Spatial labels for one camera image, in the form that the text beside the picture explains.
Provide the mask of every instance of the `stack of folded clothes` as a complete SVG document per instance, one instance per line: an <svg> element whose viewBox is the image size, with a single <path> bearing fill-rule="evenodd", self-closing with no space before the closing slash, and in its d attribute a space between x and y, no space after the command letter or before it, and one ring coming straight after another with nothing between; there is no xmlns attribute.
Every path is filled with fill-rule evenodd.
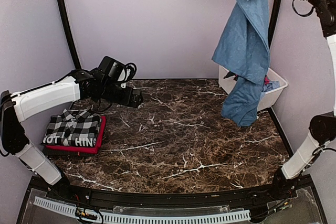
<svg viewBox="0 0 336 224"><path fill-rule="evenodd" d="M97 154L106 124L105 116L90 110L64 110L53 115L42 141L47 155Z"/></svg>

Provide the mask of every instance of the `robotic arm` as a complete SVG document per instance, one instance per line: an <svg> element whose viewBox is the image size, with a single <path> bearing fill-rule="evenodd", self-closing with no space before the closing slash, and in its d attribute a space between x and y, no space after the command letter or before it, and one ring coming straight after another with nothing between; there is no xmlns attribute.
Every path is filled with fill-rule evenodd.
<svg viewBox="0 0 336 224"><path fill-rule="evenodd" d="M55 106L90 98L137 108L143 101L140 90L127 87L137 71L133 63L124 65L104 57L99 67L74 70L58 81L31 90L0 97L0 136L7 154L17 156L48 184L62 179L60 170L28 139L21 122Z"/></svg>
<svg viewBox="0 0 336 224"><path fill-rule="evenodd" d="M316 10L321 21L323 35L331 51L336 85L336 0L307 0ZM288 189L305 169L309 168L336 138L336 95L333 111L315 116L306 140L294 156L279 169L273 179L275 190Z"/></svg>

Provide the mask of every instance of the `white perforated strip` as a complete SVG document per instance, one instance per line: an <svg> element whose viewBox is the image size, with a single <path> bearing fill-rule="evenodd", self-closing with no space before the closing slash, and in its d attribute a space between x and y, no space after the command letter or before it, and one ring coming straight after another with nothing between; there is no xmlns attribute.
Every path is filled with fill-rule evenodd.
<svg viewBox="0 0 336 224"><path fill-rule="evenodd" d="M58 214L76 218L76 206L65 205L50 199L35 197L34 205L56 212ZM97 216L92 210L86 211L88 214ZM226 224L250 220L250 211L229 212L219 215L190 216L190 217L147 217L147 216L129 216L117 215L109 212L101 212L105 224Z"/></svg>

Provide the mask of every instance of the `white wall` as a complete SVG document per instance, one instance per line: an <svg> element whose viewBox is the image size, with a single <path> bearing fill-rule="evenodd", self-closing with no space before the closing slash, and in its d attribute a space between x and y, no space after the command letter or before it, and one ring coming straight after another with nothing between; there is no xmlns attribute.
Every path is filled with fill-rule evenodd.
<svg viewBox="0 0 336 224"><path fill-rule="evenodd" d="M136 78L216 78L211 61L235 0L66 0L83 67L112 56Z"/></svg>
<svg viewBox="0 0 336 224"><path fill-rule="evenodd" d="M319 19L316 14L299 17L293 12L291 2L282 2L271 49L271 66L289 82L275 111L296 150L306 138L313 116L332 111L335 92L331 56ZM303 2L297 6L301 13L311 8ZM326 153L309 170L329 223L336 220L335 163L335 153Z"/></svg>
<svg viewBox="0 0 336 224"><path fill-rule="evenodd" d="M0 92L59 79L72 68L56 0L0 0ZM56 108L24 123L39 143ZM31 172L15 157L0 156L0 223L16 223Z"/></svg>

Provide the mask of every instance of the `black pole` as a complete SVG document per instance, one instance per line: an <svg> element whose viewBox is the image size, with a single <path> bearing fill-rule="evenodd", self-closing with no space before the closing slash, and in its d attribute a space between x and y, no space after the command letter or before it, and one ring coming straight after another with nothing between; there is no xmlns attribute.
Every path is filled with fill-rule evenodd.
<svg viewBox="0 0 336 224"><path fill-rule="evenodd" d="M64 29L64 33L65 36L67 38L67 42L68 42L68 46L69 46L69 50L71 53L71 57L73 60L73 64L75 65L76 69L81 69L81 65L80 65L80 61L78 58L78 54L76 51L76 46L74 43L74 38L72 37L72 33L71 33L71 28L70 28L70 23L69 23L69 19L68 19L68 15L67 15L67 9L65 7L65 2L64 0L57 0L58 3L58 8L59 8L59 13L61 15L61 20L62 20L62 24L63 24L63 29Z"/></svg>
<svg viewBox="0 0 336 224"><path fill-rule="evenodd" d="M280 6L281 6L281 0L274 0L272 15L271 15L271 19L270 19L269 27L268 27L268 45L269 45L269 47L271 47L271 44L272 44L272 41L273 41L275 28L276 28L277 22L278 22Z"/></svg>

